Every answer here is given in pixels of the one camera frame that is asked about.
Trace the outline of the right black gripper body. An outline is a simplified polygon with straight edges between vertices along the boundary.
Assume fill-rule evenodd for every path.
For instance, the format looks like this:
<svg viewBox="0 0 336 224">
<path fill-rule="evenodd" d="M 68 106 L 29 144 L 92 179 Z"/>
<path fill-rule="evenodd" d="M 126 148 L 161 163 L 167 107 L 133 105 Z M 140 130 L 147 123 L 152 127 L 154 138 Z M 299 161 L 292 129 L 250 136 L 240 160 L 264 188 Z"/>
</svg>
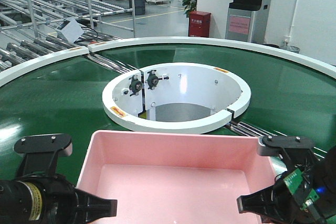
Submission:
<svg viewBox="0 0 336 224">
<path fill-rule="evenodd" d="M 335 147 L 318 160 L 310 149 L 285 149 L 287 171 L 272 187 L 274 223 L 327 223 L 335 216 Z"/>
</svg>

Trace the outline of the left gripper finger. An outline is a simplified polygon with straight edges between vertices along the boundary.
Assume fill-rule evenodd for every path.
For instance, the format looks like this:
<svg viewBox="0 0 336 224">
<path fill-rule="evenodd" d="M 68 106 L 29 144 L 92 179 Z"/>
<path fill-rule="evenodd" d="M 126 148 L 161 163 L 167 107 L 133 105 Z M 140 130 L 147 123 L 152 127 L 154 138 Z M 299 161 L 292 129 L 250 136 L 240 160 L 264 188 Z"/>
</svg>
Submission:
<svg viewBox="0 0 336 224">
<path fill-rule="evenodd" d="M 23 156 L 16 177 L 54 176 L 58 157 L 72 154 L 72 140 L 64 133 L 25 136 L 15 143 L 14 151 Z"/>
<path fill-rule="evenodd" d="M 117 215 L 117 199 L 103 199 L 75 188 L 75 223 L 91 223 Z"/>
</svg>

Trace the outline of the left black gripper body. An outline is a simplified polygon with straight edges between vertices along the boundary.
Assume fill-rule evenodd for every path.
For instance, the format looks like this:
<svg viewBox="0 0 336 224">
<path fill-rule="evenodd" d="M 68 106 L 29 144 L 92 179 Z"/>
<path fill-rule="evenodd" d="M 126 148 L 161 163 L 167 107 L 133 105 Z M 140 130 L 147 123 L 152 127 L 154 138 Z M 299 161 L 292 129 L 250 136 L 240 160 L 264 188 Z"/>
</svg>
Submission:
<svg viewBox="0 0 336 224">
<path fill-rule="evenodd" d="M 77 223 L 77 202 L 60 175 L 1 180 L 1 223 Z"/>
</svg>

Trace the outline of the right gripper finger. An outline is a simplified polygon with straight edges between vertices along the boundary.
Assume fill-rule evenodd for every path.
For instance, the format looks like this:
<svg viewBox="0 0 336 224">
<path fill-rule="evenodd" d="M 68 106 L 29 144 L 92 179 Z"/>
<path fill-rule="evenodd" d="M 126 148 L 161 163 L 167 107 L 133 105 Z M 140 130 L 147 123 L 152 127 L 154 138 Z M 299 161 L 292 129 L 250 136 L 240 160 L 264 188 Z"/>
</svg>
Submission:
<svg viewBox="0 0 336 224">
<path fill-rule="evenodd" d="M 251 212 L 259 215 L 261 220 L 276 220 L 278 218 L 276 206 L 277 200 L 274 196 L 273 186 L 237 198 L 237 207 L 240 214 Z"/>
<path fill-rule="evenodd" d="M 288 171 L 312 166 L 319 160 L 313 152 L 314 142 L 304 136 L 272 136 L 258 138 L 257 153 L 260 156 L 278 156 Z"/>
</svg>

